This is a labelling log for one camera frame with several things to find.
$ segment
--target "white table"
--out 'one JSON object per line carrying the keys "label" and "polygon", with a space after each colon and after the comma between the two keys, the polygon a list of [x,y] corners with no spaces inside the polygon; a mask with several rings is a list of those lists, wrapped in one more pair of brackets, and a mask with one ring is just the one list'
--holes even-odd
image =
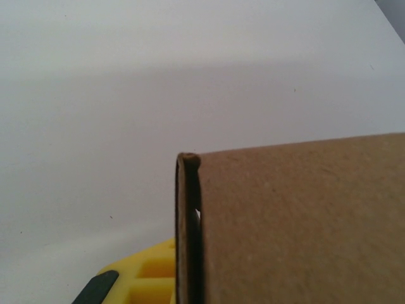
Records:
{"label": "white table", "polygon": [[374,0],[3,1],[1,303],[173,236],[175,157],[405,131]]}

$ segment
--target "yellow plastic object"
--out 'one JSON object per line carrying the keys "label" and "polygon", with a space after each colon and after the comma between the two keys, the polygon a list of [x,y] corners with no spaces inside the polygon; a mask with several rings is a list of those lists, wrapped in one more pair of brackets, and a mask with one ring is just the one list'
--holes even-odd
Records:
{"label": "yellow plastic object", "polygon": [[103,304],[175,304],[175,240],[119,260],[100,270],[119,272]]}

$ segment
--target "brown cardboard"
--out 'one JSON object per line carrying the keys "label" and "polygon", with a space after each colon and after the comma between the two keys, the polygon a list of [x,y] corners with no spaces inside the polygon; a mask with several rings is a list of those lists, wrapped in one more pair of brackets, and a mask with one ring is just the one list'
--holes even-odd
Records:
{"label": "brown cardboard", "polygon": [[176,231],[178,303],[405,303],[405,134],[179,155]]}

